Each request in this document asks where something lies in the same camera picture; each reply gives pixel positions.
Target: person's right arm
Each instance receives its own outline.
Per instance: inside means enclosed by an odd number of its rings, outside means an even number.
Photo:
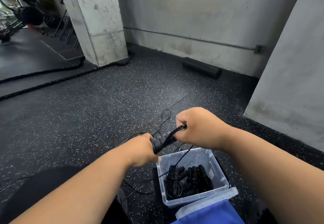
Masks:
[[[324,223],[324,171],[244,130],[221,121],[204,108],[177,115],[179,141],[228,153],[279,223]]]

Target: person's left hand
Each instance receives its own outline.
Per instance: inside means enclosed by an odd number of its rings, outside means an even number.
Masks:
[[[148,162],[157,163],[160,161],[160,157],[153,152],[151,138],[152,136],[146,133],[136,136],[119,146],[130,157],[131,166],[143,166]]]

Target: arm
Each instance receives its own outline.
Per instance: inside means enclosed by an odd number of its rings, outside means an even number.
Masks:
[[[158,160],[150,138],[137,136],[107,152],[11,223],[101,223],[126,171]]]
[[[177,126],[184,123],[177,139],[228,153],[279,223],[324,223],[324,171],[203,108],[181,112]]]

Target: forearm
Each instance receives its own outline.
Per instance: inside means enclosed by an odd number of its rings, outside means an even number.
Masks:
[[[224,151],[280,223],[324,223],[324,172],[261,138],[230,131]]]
[[[25,211],[12,223],[101,223],[131,166],[117,147]]]

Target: bin lid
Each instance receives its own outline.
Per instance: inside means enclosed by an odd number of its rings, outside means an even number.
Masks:
[[[178,210],[178,212],[176,213],[176,218],[180,219],[192,212],[195,212],[197,210],[205,208],[205,207],[212,205],[214,203],[220,202],[224,199],[230,199],[230,198],[236,196],[237,194],[238,194],[238,191],[237,191],[236,187],[222,190],[214,195],[211,195],[209,197],[200,199],[196,202],[193,202],[191,204],[181,207]]]

